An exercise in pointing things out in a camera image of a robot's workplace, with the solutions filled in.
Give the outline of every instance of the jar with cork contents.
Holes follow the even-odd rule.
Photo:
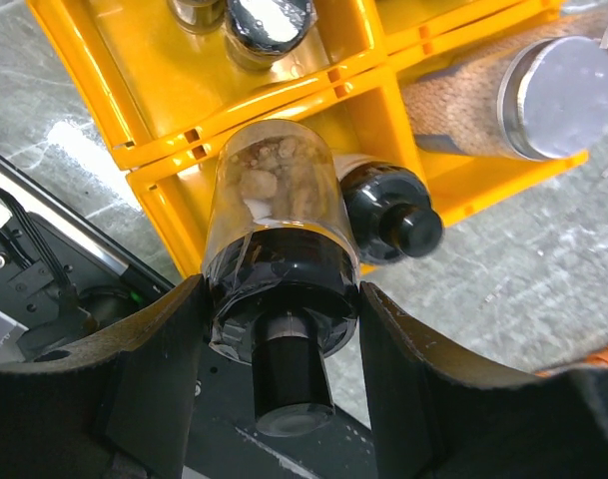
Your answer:
[[[258,429],[291,436],[327,423],[322,359],[356,328],[359,261],[321,137],[266,120],[230,138],[202,271],[210,346],[252,366]]]
[[[429,74],[402,96],[423,150],[567,158],[608,131],[608,53],[587,37],[539,40]]]

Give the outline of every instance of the plastic container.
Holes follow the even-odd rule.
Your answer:
[[[208,275],[224,246],[273,228],[321,232],[358,266],[330,150],[315,132],[286,120],[250,124],[222,149],[202,270]]]
[[[328,146],[285,120],[220,154],[204,275],[210,346],[253,367],[258,429],[305,434],[333,405],[323,357],[356,328],[359,264]]]
[[[608,130],[608,54],[586,37],[539,40],[422,77],[402,95],[423,150],[562,159]]]
[[[180,26],[197,34],[219,28],[226,14],[226,0],[168,0],[168,5]]]
[[[389,55],[387,64],[396,73],[399,86],[405,88],[422,76],[451,67],[468,52],[556,20],[563,3],[564,0],[515,3],[456,29],[426,36],[419,44]],[[475,8],[480,4],[482,2],[475,1],[468,6]],[[582,152],[562,161],[527,162],[418,150],[423,172],[419,177],[427,185],[433,208],[446,227],[581,165],[587,158],[587,153]],[[405,166],[418,174],[414,166]]]
[[[316,20],[311,0],[229,0],[228,9],[229,57],[256,71],[270,68],[296,48]]]
[[[414,173],[368,155],[335,155],[334,165],[363,262],[391,264],[438,247],[443,223]]]

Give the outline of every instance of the black bottle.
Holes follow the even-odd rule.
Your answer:
[[[334,163],[361,261],[391,264],[438,247],[443,222],[414,173],[364,155]]]

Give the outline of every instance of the black cable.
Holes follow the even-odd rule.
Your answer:
[[[28,253],[18,244],[14,239],[9,238],[6,233],[0,228],[0,243],[2,243],[2,247],[8,252],[11,256],[11,259],[15,261],[22,269],[26,269],[31,267],[33,264],[33,259],[28,255]]]
[[[24,210],[24,207],[13,197],[10,193],[0,188],[0,200],[9,209],[11,214],[18,221],[24,232],[26,233],[27,238],[33,244],[33,247],[37,251],[38,255],[42,258],[46,266],[49,268],[51,274],[53,275],[53,279],[56,284],[62,290],[71,290],[71,280],[68,277],[68,274],[62,267],[62,264],[59,262],[51,248],[48,246],[44,237],[39,232],[31,218]]]

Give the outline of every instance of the yellow plastic crate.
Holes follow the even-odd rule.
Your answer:
[[[316,2],[302,44],[268,72],[227,58],[223,30],[196,36],[166,0],[27,0],[128,170],[341,82],[385,60],[372,0]]]
[[[300,51],[311,63],[276,85],[269,74],[231,73],[237,67],[224,55],[221,33],[187,37],[164,1],[28,1],[116,163],[134,170],[129,184],[184,276],[200,271],[218,153],[252,121],[298,121],[335,150],[405,166],[426,182],[447,226],[587,159],[536,163],[422,152],[399,91],[465,50],[557,18],[563,0],[317,1],[316,32]],[[122,11],[133,23],[120,30]],[[144,37],[148,48],[141,47]],[[167,54],[173,45],[174,57]],[[208,68],[187,64],[206,52],[219,54]],[[284,60],[284,70],[298,61]]]

